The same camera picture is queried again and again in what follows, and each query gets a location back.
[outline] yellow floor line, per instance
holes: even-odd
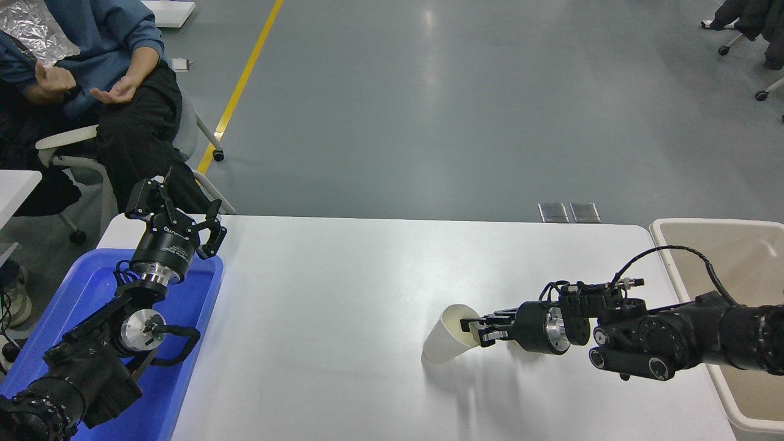
[[[248,78],[250,78],[253,67],[256,65],[256,61],[259,59],[261,49],[264,47],[264,42],[267,40],[267,36],[270,34],[270,29],[272,29],[272,24],[275,22],[275,18],[278,16],[278,11],[280,10],[282,4],[283,0],[276,0],[275,4],[272,6],[270,16],[267,18],[267,22],[264,24],[264,28],[261,30],[259,39],[256,40],[256,45],[253,46],[253,51],[250,53],[248,62],[245,63],[245,69],[242,70],[240,79],[237,81],[237,85],[234,87],[234,92],[231,93],[229,103],[226,104],[226,109],[223,110],[223,115],[220,117],[218,127],[215,129],[215,138],[217,138],[218,141],[220,141],[220,139],[223,137],[223,132],[226,131],[226,126],[229,125],[231,116],[234,114],[234,109],[237,107],[237,103],[242,96],[242,91],[245,90],[245,85],[248,83]],[[214,150],[215,146],[210,143],[207,146],[207,150],[204,152],[204,155],[201,157],[201,161],[198,164],[198,171],[207,173],[207,168],[212,163],[212,152]]]

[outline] beige plastic bin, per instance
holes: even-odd
[[[659,219],[651,224],[657,246],[690,246],[710,260],[719,280],[748,306],[784,304],[784,225],[729,219]],[[664,250],[662,260],[681,301],[715,290],[704,263],[683,250]],[[742,431],[784,439],[784,377],[708,365],[739,439]]]

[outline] white paper cup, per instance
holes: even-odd
[[[464,304],[453,304],[441,313],[430,335],[425,339],[422,355],[431,363],[446,363],[465,351],[478,346],[471,333],[460,329],[460,319],[476,319],[476,311]]]

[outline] person's hand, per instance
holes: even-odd
[[[44,67],[40,61],[35,62],[35,81],[43,92],[51,96],[62,96],[76,87],[71,71],[57,66]]]
[[[125,104],[131,102],[140,84],[141,81],[137,78],[126,75],[120,78],[108,92],[93,87],[90,94],[104,104]]]

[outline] blue plastic tray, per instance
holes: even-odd
[[[130,259],[133,250],[93,250],[79,257],[55,293],[30,340],[0,385],[0,394],[10,397],[24,390],[46,373],[44,352],[60,341],[63,333],[76,326],[113,296],[117,283],[112,271],[118,261]],[[219,257],[191,264],[185,282],[169,285],[166,300],[155,304],[167,323],[195,326],[204,336],[212,307],[223,278]],[[180,353],[185,339],[168,336],[158,348],[158,356],[172,358]],[[114,420],[93,429],[78,426],[74,441],[167,441],[185,399],[194,363],[201,347],[198,342],[190,356],[172,367],[150,366],[140,378],[144,396]]]

